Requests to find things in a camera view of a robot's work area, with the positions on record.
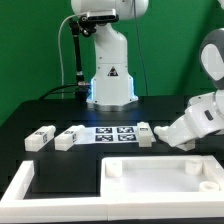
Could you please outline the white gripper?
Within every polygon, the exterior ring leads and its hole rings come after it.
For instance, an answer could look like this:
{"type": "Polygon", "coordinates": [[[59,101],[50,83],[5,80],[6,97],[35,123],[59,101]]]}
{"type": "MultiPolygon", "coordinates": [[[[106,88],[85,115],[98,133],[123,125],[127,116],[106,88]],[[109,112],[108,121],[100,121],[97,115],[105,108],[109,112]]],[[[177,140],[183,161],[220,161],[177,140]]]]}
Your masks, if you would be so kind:
{"type": "Polygon", "coordinates": [[[185,113],[170,125],[165,131],[165,136],[171,147],[183,145],[198,138],[188,113],[185,113]]]}

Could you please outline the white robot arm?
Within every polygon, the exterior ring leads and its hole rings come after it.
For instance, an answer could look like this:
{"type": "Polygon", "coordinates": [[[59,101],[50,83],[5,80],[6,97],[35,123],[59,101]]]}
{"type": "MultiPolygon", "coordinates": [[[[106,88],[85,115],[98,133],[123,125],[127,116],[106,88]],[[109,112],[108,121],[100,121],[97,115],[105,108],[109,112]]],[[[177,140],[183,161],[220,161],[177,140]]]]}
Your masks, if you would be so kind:
{"type": "MultiPolygon", "coordinates": [[[[149,0],[71,0],[81,33],[94,37],[96,73],[87,98],[90,107],[118,111],[138,100],[128,73],[127,40],[111,24],[144,15],[148,4],[149,0]]],[[[199,60],[217,90],[191,98],[184,114],[170,126],[138,123],[141,147],[149,146],[156,135],[172,147],[190,150],[197,139],[224,133],[224,28],[205,37],[199,60]]]]}

